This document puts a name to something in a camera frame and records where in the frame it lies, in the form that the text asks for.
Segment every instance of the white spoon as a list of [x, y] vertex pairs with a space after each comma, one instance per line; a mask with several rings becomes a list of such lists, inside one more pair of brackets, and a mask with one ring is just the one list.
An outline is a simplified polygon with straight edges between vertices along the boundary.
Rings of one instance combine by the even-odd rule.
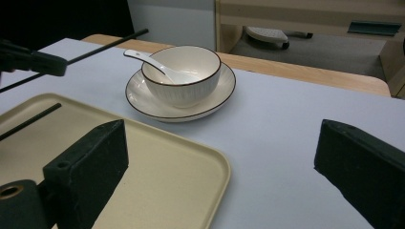
[[196, 81], [200, 80], [195, 75], [172, 70], [172, 69], [162, 65], [160, 62], [158, 62], [154, 58], [152, 58], [146, 54], [143, 54], [141, 52], [137, 52], [137, 51], [133, 51], [133, 50], [126, 50], [124, 52], [124, 55], [128, 56], [128, 57], [136, 58], [138, 60], [144, 61], [144, 62], [152, 65], [157, 70], [164, 73], [175, 84], [186, 84], [186, 83], [192, 83], [192, 82], [196, 82]]

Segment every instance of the saucer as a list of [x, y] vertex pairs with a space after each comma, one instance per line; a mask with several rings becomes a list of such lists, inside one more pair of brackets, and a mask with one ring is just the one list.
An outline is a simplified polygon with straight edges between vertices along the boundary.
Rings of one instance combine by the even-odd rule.
[[184, 122], [210, 115], [228, 100], [236, 86], [235, 73], [224, 63], [214, 92], [199, 104], [189, 108], [176, 108], [155, 98], [148, 90], [141, 70], [128, 81], [125, 94], [128, 102], [137, 111], [162, 122]]

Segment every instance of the bowl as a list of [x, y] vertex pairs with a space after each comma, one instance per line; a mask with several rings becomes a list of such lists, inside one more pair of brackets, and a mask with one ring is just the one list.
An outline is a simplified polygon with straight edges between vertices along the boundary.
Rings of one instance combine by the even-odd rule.
[[155, 52], [152, 58], [176, 71], [193, 74], [198, 81], [174, 84], [162, 72], [144, 62], [141, 67], [146, 86], [153, 96], [167, 105], [192, 107], [217, 87], [221, 59], [211, 50], [196, 46], [177, 46]]

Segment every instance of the beige plastic tray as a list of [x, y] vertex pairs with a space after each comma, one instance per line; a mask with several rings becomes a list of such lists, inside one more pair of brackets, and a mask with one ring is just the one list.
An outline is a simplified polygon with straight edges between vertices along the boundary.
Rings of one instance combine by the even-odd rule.
[[[1, 185], [18, 179], [39, 183], [42, 168], [58, 154], [95, 126], [121, 119], [42, 94], [1, 115], [0, 134], [55, 103], [62, 107], [0, 141]], [[129, 168], [94, 228], [209, 227], [230, 178], [227, 159], [180, 136], [124, 120]]]

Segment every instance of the metal rod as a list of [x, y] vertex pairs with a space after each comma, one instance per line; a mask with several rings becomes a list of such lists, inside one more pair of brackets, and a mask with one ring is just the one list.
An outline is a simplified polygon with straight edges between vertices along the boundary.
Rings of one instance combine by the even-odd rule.
[[35, 115], [34, 117], [28, 119], [27, 121], [15, 126], [14, 128], [12, 128], [11, 130], [5, 132], [4, 134], [0, 135], [0, 141], [6, 139], [7, 137], [21, 131], [22, 129], [28, 127], [29, 125], [33, 124], [35, 121], [41, 119], [42, 117], [52, 113], [53, 111], [55, 111], [56, 109], [62, 107], [62, 104], [60, 103], [56, 103], [54, 104], [52, 107], [48, 108], [47, 110]]
[[[103, 52], [103, 51], [105, 51], [105, 50], [108, 50], [108, 49], [110, 49], [110, 48], [112, 48], [112, 47], [114, 47], [114, 46], [116, 46], [116, 45], [119, 45], [119, 44], [121, 44], [121, 43], [127, 41], [127, 40], [137, 38], [137, 36], [144, 35], [144, 34], [146, 34], [147, 32], [149, 32], [148, 29], [143, 29], [143, 30], [141, 30], [141, 31], [137, 31], [137, 32], [135, 32], [135, 33], [133, 33], [133, 34], [131, 34], [131, 35], [129, 35], [129, 36], [123, 37], [123, 38], [121, 38], [121, 39], [119, 39], [119, 40], [117, 40], [117, 41], [115, 41], [115, 42], [112, 42], [112, 43], [110, 43], [110, 44], [108, 44], [108, 45], [105, 45], [105, 46], [103, 46], [103, 47], [100, 47], [100, 48], [98, 48], [98, 49], [96, 49], [96, 50], [93, 50], [93, 51], [91, 51], [91, 52], [87, 52], [87, 53], [85, 53], [85, 54], [82, 54], [82, 55], [80, 55], [80, 56], [78, 56], [78, 57], [76, 57], [76, 58], [73, 58], [73, 59], [71, 59], [71, 60], [68, 61], [68, 65], [74, 64], [75, 62], [77, 62], [77, 61], [79, 61], [79, 60], [82, 60], [82, 59], [84, 59], [84, 58], [87, 58], [87, 57], [89, 57], [89, 56], [92, 56], [92, 55], [94, 55], [94, 54], [97, 54], [97, 53], [99, 53], [99, 52]], [[26, 78], [26, 79], [20, 80], [20, 81], [14, 83], [14, 84], [11, 84], [11, 85], [9, 85], [9, 86], [7, 86], [7, 87], [4, 87], [4, 88], [0, 89], [0, 94], [3, 93], [3, 92], [8, 91], [8, 90], [10, 90], [10, 89], [13, 89], [13, 88], [15, 88], [15, 87], [18, 87], [18, 86], [20, 86], [20, 85], [23, 85], [23, 84], [25, 84], [25, 83], [28, 83], [28, 82], [30, 82], [30, 81], [32, 81], [32, 80], [34, 80], [34, 79], [36, 79], [36, 78], [39, 78], [39, 77], [41, 77], [41, 76], [43, 76], [43, 75], [45, 75], [45, 74], [43, 74], [43, 73], [38, 73], [38, 74], [35, 74], [35, 75], [33, 75], [33, 76], [31, 76], [31, 77], [28, 77], [28, 78]]]

